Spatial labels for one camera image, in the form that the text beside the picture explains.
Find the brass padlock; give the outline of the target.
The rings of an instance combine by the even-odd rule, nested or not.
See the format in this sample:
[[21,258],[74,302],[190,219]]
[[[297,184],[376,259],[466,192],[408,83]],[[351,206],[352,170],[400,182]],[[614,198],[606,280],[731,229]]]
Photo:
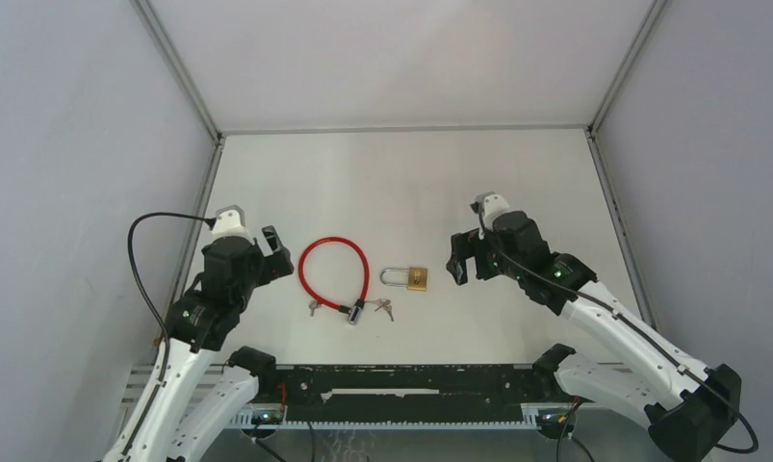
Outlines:
[[425,292],[428,284],[428,269],[422,267],[386,268],[380,272],[379,281],[388,287]]

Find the padlock keys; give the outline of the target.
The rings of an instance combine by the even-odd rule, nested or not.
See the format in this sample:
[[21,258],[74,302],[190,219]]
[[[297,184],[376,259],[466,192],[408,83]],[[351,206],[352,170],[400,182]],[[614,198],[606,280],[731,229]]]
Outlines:
[[376,312],[377,311],[382,311],[383,313],[385,313],[389,317],[391,322],[395,321],[395,318],[394,318],[394,315],[393,315],[392,303],[391,303],[391,301],[389,299],[387,299],[387,298],[379,298],[379,299],[375,299],[375,300],[370,300],[370,303],[374,305],[374,310]]

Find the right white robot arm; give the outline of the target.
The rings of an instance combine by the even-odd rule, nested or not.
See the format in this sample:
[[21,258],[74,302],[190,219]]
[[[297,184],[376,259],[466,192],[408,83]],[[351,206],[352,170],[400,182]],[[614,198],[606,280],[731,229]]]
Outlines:
[[710,367],[634,316],[577,257],[550,249],[522,211],[477,213],[476,229],[451,235],[447,271],[456,285],[505,276],[534,303],[601,343],[627,368],[618,372],[556,344],[536,362],[538,395],[565,394],[601,404],[646,429],[673,461],[701,461],[737,423],[742,380],[731,367]]

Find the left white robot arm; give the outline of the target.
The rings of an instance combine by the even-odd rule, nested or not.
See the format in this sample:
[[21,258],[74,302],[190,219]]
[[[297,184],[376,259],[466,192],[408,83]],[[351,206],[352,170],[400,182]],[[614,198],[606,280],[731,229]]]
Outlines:
[[197,461],[239,410],[272,398],[276,359],[242,346],[228,358],[216,387],[194,410],[193,392],[259,287],[294,271],[291,253],[272,226],[262,230],[271,254],[238,225],[216,229],[203,247],[204,267],[168,310],[158,362],[106,461]]

